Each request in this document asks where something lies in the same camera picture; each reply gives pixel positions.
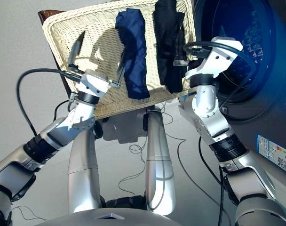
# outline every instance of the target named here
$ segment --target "gray floor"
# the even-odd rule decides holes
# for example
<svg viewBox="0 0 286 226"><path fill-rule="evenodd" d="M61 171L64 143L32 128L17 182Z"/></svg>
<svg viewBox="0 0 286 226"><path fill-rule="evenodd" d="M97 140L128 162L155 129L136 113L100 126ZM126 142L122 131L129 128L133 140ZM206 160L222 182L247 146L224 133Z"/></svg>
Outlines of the gray floor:
<svg viewBox="0 0 286 226"><path fill-rule="evenodd" d="M102 3L102 0L0 0L0 160L22 143L32 138L18 108L15 85L18 76L31 68L55 68L47 41L44 38L37 12L42 9L69 10ZM29 76L22 85L22 101L37 131L46 127L53 118L53 109L67 96L61 80L54 74ZM177 102L167 103L166 112L174 122L166 125L166 132L175 137L187 139L181 146L181 157L190 175L219 200L220 188L207 172L197 152L198 136L195 129L178 113ZM65 107L59 116L67 114ZM142 145L145 133L142 131L142 111L111 117L104 124L104 138L96 142L102 196L106 200L127 196L118 189L118 182L125 176L139 172L143 165L139 156L131 154L132 143ZM183 225L216 225L218 207L205 197L182 172L176 157L178 141L168 138L175 171L177 207L168 217ZM71 145L59 152L37 174L37 181L13 206L27 205L37 215L53 219L68 213L67 166ZM202 146L205 158L214 171L218 172L213 153ZM144 192L144 175L129 180L122 186L136 194ZM235 207L226 198L225 208L234 219ZM27 218L32 215L24 210ZM35 225L40 220L25 222L18 210L13 212L14 225Z"/></svg>

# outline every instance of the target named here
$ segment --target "blue cloth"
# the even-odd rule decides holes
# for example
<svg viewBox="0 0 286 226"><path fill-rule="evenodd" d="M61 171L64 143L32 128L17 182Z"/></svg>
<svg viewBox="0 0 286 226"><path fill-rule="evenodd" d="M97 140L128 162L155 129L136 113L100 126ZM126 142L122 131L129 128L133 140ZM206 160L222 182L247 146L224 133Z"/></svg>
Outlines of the blue cloth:
<svg viewBox="0 0 286 226"><path fill-rule="evenodd" d="M128 97L150 97L146 86L145 20L139 9L127 8L116 17L116 29L125 48L121 64L125 69L124 80Z"/></svg>

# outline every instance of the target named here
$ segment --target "black cable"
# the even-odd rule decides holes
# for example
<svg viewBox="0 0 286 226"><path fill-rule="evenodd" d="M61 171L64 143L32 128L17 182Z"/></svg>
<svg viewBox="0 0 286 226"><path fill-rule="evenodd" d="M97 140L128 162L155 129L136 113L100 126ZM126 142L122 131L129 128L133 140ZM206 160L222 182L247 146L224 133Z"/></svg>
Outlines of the black cable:
<svg viewBox="0 0 286 226"><path fill-rule="evenodd" d="M146 168L146 163L145 163L145 160L143 159L143 150L144 150L144 148L145 148L146 142L147 142L147 137L146 137L145 142L144 142L144 144L143 144L142 147L139 146L139 145L130 145L130 146L128 147L128 148L129 148L129 151L130 151L132 154L140 154L140 160L141 160L141 162L143 162L143 164L144 164L143 169L142 169L139 173L137 173L137 174L134 174L134 175L131 175L131 176L128 176L128 177L125 177L125 178L121 179L121 180L119 181L119 183L118 183L118 187L119 187L120 190L122 190L122 191L124 191L124 192L131 193L133 196L135 196L135 193L133 193L133 192L131 192L131 191L128 191L128 190L126 190L126 189L121 188L120 184L121 184L122 182L124 182L124 181L135 179L135 178L137 178L138 176L140 176L141 174L144 173L145 168Z"/></svg>
<svg viewBox="0 0 286 226"><path fill-rule="evenodd" d="M35 216L35 218L27 219L27 218L24 216L21 207L27 208L27 209L33 214L33 216ZM20 210L20 212L21 212L21 214L22 214L22 216L23 216L23 218L24 218L25 220L41 219L41 220L43 220L43 221L45 221L45 222L47 221L47 220L44 219L44 218L40 218L40 217L36 216L36 215L34 214L34 212L33 212L28 206L16 206L16 207L12 208L11 210L13 211L13 210L15 210L15 209L19 209L19 210Z"/></svg>
<svg viewBox="0 0 286 226"><path fill-rule="evenodd" d="M220 182L223 184L223 175L222 175L222 168L219 167L219 176L220 176ZM224 196L224 188L223 186L220 186L220 207L219 207L219 218L218 218L218 226L222 225L222 212L223 212L223 196Z"/></svg>
<svg viewBox="0 0 286 226"><path fill-rule="evenodd" d="M71 111L71 109L70 109L71 105L72 105L72 102L70 102L70 103L68 104L68 112Z"/></svg>
<svg viewBox="0 0 286 226"><path fill-rule="evenodd" d="M56 116L57 116L57 110L58 110L58 108L61 106L61 105L63 105L64 103L67 103L69 100L65 100L65 101L63 101L63 102L61 102L58 106L56 106L56 108L54 109L54 117L53 117L53 121L55 121L56 120Z"/></svg>
<svg viewBox="0 0 286 226"><path fill-rule="evenodd" d="M256 66L255 66L254 62L244 52L241 52L238 49L233 48L233 47L228 46L228 45L224 45L224 44L212 42L212 41L195 41L195 42L190 42L190 43L184 45L184 50L187 53L194 54L196 49L190 48L193 46L208 46L208 47L217 47L217 48L226 49L226 50L233 52L233 53L237 54L238 56L240 56L241 59L243 59L251 68L249 75L221 103L221 105L219 106L219 109L221 109L222 106L225 105L225 103L227 103L228 100L249 81L249 79L253 76L253 74L256 71Z"/></svg>
<svg viewBox="0 0 286 226"><path fill-rule="evenodd" d="M28 70L26 72L24 72L23 74L21 74L21 76L19 77L19 79L17 80L17 83L16 83L16 97L17 97L17 103L22 111L22 114L24 116L24 118L26 119L28 125L30 126L33 134L36 136L37 133L36 133L36 130L34 128L34 126L32 125L30 119L28 118L25 110L24 110L24 107L22 105L22 101L21 101L21 97L20 97L20 86L21 86L21 82L23 80L23 78L25 76L27 76L28 74L31 74L31 73L37 73L37 72L52 72L52 73L59 73L61 75L64 75L64 76L67 76L68 74L61 71L61 70L58 70L58 69L52 69L52 68L36 68L36 69L31 69L31 70Z"/></svg>
<svg viewBox="0 0 286 226"><path fill-rule="evenodd" d="M205 159L204 159L204 157L203 157L203 154L202 154L202 152L201 152L200 143L201 143L201 137L199 137L199 155L200 155L201 160L203 161L203 163L204 163L204 165L206 166L206 168L208 169L208 171L212 174L212 176L214 177L214 179L217 181L217 183L224 188L223 184L220 182L220 180L217 178L217 176L213 173L213 171L211 170L211 168L210 168L210 167L208 166L208 164L206 163L206 161L205 161Z"/></svg>
<svg viewBox="0 0 286 226"><path fill-rule="evenodd" d="M188 174L187 170L185 169L183 163L182 163L182 160L181 160L181 157L180 157L180 145L186 141L186 139L181 139L181 138L176 138L176 137L173 137L169 134L166 133L167 136L173 138L173 139L176 139L176 140L181 140L181 142L178 144L177 146L177 158L178 158L178 161L184 171L184 173L186 174L186 176L189 178L189 180L200 190L202 191L202 193L204 193L210 200L212 200L217 206L221 206L214 198L212 198L204 189L202 189L191 177L190 175ZM228 212L222 208L222 211L227 215L227 218L228 218L228 222L229 222L229 226L231 226L231 218L228 214Z"/></svg>

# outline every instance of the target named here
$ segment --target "washing machine window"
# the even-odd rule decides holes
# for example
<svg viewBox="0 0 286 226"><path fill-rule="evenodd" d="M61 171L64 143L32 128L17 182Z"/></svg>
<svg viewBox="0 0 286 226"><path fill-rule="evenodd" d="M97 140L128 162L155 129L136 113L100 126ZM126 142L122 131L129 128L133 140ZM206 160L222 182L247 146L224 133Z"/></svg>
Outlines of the washing machine window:
<svg viewBox="0 0 286 226"><path fill-rule="evenodd" d="M195 7L197 39L215 36L233 37L253 59L256 73L229 103L243 103L253 98L270 75L275 56L275 25L271 8L265 0L198 0ZM249 66L239 57L218 76L217 96L225 99L249 75Z"/></svg>

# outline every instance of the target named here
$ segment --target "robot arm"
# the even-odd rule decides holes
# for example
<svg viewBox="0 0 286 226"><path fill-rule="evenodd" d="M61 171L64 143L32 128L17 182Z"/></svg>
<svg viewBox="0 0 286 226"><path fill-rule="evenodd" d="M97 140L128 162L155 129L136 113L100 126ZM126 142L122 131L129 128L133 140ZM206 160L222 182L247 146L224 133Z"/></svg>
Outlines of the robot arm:
<svg viewBox="0 0 286 226"><path fill-rule="evenodd" d="M54 121L0 162L1 225L10 221L11 202L24 196L35 181L35 173L79 133L93 127L95 105L105 95L109 85L107 77L87 70L77 86L76 107L68 116Z"/></svg>
<svg viewBox="0 0 286 226"><path fill-rule="evenodd" d="M214 42L242 49L234 39L215 37ZM214 152L226 173L224 187L238 205L237 225L282 225L286 216L275 201L276 191L270 178L257 163L256 153L247 150L221 114L216 97L214 78L225 71L236 54L213 48L201 65L186 73L192 95L179 106L180 113Z"/></svg>

